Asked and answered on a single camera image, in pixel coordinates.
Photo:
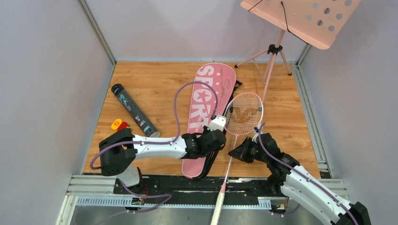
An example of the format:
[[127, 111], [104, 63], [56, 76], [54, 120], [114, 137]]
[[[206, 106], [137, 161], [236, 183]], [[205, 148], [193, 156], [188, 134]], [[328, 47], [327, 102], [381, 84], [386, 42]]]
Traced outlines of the pink racket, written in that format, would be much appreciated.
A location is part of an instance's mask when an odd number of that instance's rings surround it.
[[[233, 149], [236, 148], [239, 136], [251, 133], [262, 121], [263, 111], [263, 102], [261, 98], [253, 92], [241, 93], [234, 97], [227, 105], [225, 112], [227, 123], [225, 129], [234, 136]], [[219, 222], [231, 163], [232, 157], [230, 157], [224, 181], [217, 196], [210, 225], [216, 225]]]

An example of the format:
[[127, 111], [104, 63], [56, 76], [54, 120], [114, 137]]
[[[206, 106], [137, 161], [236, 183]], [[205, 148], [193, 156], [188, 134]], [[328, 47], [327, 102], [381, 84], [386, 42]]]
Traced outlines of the pink racket bag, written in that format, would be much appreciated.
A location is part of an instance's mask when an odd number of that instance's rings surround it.
[[[211, 122], [211, 115], [223, 115], [227, 104], [233, 99], [233, 92], [242, 83], [237, 81], [234, 69], [222, 63], [208, 63], [196, 72], [195, 81], [207, 83], [216, 93], [203, 84], [193, 84], [187, 133], [202, 133]], [[184, 159], [182, 174], [189, 179], [199, 180], [209, 173], [218, 152], [212, 152], [198, 159]]]

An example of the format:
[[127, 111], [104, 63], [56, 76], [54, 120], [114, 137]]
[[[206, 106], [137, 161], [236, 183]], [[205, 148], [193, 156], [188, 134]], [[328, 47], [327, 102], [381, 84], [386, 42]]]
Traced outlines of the black shuttlecock tube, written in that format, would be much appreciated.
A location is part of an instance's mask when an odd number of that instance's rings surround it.
[[122, 84], [114, 84], [111, 87], [111, 91], [147, 137], [160, 137], [160, 131], [149, 120]]

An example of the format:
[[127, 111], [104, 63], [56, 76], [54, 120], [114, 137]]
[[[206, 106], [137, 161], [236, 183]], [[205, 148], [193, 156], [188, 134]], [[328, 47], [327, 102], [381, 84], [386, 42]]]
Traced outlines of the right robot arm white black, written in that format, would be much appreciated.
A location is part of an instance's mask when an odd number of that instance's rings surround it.
[[268, 189], [296, 201], [324, 225], [369, 225], [365, 205], [351, 203], [315, 179], [299, 161], [282, 152], [271, 134], [246, 138], [228, 155], [246, 163], [261, 161], [271, 171]]

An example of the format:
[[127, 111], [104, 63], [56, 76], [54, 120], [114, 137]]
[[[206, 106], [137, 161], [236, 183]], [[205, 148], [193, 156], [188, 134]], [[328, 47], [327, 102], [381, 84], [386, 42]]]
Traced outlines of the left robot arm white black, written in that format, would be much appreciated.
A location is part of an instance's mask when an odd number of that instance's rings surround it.
[[175, 138], [143, 137], [124, 128], [99, 143], [100, 171], [103, 176], [116, 176], [133, 194], [144, 187], [141, 171], [132, 166], [135, 159], [144, 158], [203, 158], [224, 148], [226, 136], [220, 130], [202, 134], [183, 134]]

